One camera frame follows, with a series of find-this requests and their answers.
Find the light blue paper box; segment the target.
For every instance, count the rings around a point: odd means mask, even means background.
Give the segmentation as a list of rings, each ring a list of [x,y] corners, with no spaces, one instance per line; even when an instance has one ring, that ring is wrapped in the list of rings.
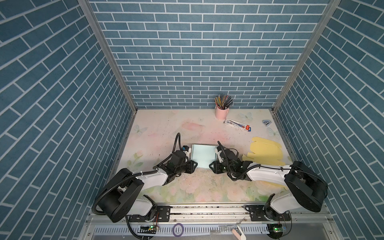
[[[191,160],[197,163],[198,168],[209,169],[209,165],[217,160],[217,146],[192,145]]]

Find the yellow paper box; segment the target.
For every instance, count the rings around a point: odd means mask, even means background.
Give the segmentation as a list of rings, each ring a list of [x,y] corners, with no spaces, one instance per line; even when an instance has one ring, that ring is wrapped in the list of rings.
[[[268,139],[254,137],[250,151],[242,156],[243,161],[251,161],[261,165],[284,166],[282,145]]]

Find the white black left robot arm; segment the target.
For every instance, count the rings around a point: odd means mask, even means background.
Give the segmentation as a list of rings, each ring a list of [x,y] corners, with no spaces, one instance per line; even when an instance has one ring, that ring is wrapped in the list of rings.
[[[182,174],[192,174],[198,163],[190,159],[192,150],[183,146],[173,151],[152,171],[133,173],[123,168],[100,190],[92,205],[92,213],[105,215],[113,223],[125,217],[149,222],[160,213],[158,204],[149,196],[139,197],[141,192],[157,186],[165,186]]]

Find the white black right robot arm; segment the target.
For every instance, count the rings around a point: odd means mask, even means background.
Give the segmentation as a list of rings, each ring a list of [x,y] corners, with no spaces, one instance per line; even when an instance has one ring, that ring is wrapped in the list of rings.
[[[231,149],[222,146],[217,147],[216,154],[217,159],[209,165],[215,174],[226,174],[234,182],[264,181],[287,189],[269,196],[263,207],[269,219],[301,207],[318,213],[328,196],[328,184],[302,162],[269,166],[242,161]]]

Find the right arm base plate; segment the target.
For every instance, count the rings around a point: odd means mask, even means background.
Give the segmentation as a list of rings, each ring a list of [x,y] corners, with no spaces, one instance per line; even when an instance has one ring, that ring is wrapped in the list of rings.
[[[272,208],[265,210],[262,205],[245,205],[244,209],[249,213],[252,222],[288,222],[292,219],[288,211],[279,214]]]

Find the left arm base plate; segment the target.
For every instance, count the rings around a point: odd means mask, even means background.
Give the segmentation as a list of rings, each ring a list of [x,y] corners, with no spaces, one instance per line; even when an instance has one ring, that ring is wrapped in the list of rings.
[[[148,214],[129,215],[129,222],[131,223],[149,223],[149,222],[169,222],[171,215],[171,206],[156,206],[152,207]]]

